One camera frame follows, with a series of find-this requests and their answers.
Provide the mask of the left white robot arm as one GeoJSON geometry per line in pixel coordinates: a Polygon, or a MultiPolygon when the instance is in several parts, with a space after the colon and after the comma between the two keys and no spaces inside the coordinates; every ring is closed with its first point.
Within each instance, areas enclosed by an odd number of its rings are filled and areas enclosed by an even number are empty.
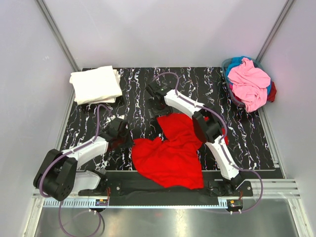
{"type": "Polygon", "coordinates": [[[105,173],[95,170],[80,171],[79,167],[107,152],[132,145],[128,121],[115,117],[104,131],[80,146],[63,151],[48,151],[35,175],[33,186],[57,201],[63,201],[71,193],[100,196],[107,188],[105,173]]]}

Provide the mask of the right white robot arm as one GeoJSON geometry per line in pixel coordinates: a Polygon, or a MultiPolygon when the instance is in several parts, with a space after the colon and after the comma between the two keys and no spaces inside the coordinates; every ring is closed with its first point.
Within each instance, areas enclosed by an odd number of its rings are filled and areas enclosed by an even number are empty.
{"type": "Polygon", "coordinates": [[[177,109],[192,119],[196,137],[210,149],[220,168],[223,191],[218,188],[215,193],[235,196],[241,192],[245,178],[226,145],[227,129],[223,119],[203,103],[195,102],[169,86],[151,82],[146,86],[146,91],[151,96],[151,110],[156,117],[168,115],[177,109]]]}

